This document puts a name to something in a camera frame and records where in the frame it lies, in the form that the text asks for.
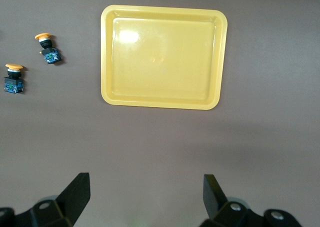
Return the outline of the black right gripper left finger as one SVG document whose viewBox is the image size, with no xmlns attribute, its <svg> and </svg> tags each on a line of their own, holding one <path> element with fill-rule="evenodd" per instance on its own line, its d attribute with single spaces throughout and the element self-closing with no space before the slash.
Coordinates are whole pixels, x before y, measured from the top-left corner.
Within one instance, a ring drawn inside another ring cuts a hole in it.
<svg viewBox="0 0 320 227">
<path fill-rule="evenodd" d="M 15 214 L 11 207 L 0 209 L 2 227 L 73 227 L 90 200 L 90 174 L 79 173 L 55 198 L 45 199 L 27 211 Z"/>
</svg>

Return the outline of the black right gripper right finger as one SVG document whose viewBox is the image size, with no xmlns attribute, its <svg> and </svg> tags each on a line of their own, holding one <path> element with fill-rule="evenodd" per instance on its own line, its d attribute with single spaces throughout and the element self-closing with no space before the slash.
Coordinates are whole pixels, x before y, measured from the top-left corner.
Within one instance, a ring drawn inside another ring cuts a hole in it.
<svg viewBox="0 0 320 227">
<path fill-rule="evenodd" d="M 213 174 L 203 177 L 203 202 L 208 214 L 202 227 L 300 227 L 289 212 L 267 209 L 258 215 L 238 201 L 228 200 Z"/>
</svg>

